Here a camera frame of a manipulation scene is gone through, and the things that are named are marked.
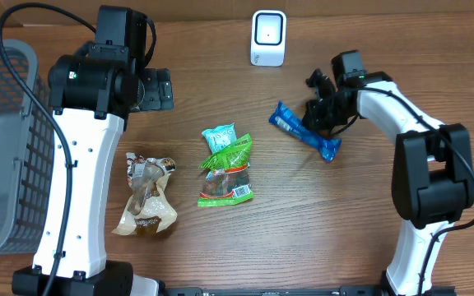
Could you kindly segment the blue snack bar wrapper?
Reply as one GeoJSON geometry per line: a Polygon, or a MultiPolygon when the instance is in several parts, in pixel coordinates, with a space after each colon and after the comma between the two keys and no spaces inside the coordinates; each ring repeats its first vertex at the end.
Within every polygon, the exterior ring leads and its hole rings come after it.
{"type": "Polygon", "coordinates": [[[328,163],[335,159],[342,144],[341,139],[327,140],[318,133],[308,130],[303,126],[302,121],[295,113],[288,109],[282,102],[278,103],[275,111],[269,118],[269,123],[313,147],[328,163]]]}

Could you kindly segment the grey plastic mesh basket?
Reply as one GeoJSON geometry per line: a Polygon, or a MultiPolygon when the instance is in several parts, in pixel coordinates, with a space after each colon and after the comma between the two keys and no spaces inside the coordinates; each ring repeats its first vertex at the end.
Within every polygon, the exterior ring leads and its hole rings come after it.
{"type": "Polygon", "coordinates": [[[53,129],[0,56],[0,255],[35,252],[44,230],[53,129]]]}

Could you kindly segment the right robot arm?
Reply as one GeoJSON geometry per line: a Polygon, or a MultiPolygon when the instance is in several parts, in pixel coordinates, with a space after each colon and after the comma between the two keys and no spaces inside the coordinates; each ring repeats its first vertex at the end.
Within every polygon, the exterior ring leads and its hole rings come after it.
{"type": "Polygon", "coordinates": [[[423,112],[385,72],[368,72],[356,50],[339,53],[331,67],[332,76],[315,69],[305,81],[315,96],[305,105],[304,126],[335,136],[364,118],[394,145],[391,196],[402,225],[380,293],[452,295],[433,287],[431,276],[446,236],[462,229],[458,221],[474,204],[468,130],[423,112]]]}

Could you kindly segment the green packet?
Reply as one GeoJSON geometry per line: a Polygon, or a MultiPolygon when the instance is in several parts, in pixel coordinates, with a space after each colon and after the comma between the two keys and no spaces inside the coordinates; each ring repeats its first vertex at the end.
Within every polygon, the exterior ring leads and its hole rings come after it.
{"type": "Polygon", "coordinates": [[[234,206],[253,199],[249,177],[252,144],[252,137],[246,134],[200,164],[208,174],[197,201],[199,207],[234,206]]]}

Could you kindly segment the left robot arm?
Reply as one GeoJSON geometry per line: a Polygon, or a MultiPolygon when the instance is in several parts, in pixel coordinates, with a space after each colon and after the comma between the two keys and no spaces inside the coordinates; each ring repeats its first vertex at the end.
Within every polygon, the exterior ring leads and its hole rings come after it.
{"type": "Polygon", "coordinates": [[[17,295],[165,294],[105,251],[105,208],[113,158],[133,112],[173,108],[170,72],[149,62],[153,21],[127,7],[102,6],[93,41],[64,55],[48,76],[56,133],[48,209],[31,266],[16,271],[17,295]]]}

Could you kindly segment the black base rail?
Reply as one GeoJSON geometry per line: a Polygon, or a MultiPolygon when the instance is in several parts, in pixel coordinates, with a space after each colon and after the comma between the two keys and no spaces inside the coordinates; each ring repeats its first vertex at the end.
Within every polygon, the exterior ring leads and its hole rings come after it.
{"type": "Polygon", "coordinates": [[[344,285],[335,289],[201,289],[167,288],[165,296],[392,296],[378,285],[344,285]]]}

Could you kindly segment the white barcode scanner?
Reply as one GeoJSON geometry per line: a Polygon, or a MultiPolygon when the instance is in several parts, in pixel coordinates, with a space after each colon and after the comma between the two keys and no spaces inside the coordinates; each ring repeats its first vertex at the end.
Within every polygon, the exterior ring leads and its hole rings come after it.
{"type": "Polygon", "coordinates": [[[258,67],[280,67],[286,52],[286,15],[278,10],[253,14],[250,62],[258,67]]]}

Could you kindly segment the beige snack bag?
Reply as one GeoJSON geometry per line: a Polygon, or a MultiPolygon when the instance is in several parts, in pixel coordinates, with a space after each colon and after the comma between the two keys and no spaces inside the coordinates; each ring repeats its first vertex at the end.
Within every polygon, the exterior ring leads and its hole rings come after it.
{"type": "Polygon", "coordinates": [[[113,234],[151,236],[168,229],[177,212],[167,201],[165,189],[176,170],[171,158],[145,158],[126,153],[128,186],[132,190],[113,234]]]}

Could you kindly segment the teal snack packet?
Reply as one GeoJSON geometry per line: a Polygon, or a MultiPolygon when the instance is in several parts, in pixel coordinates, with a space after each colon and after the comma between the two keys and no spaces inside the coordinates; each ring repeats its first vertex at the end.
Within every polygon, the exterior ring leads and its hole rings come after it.
{"type": "Polygon", "coordinates": [[[237,140],[235,125],[233,123],[221,125],[202,132],[212,154],[223,150],[237,140]]]}

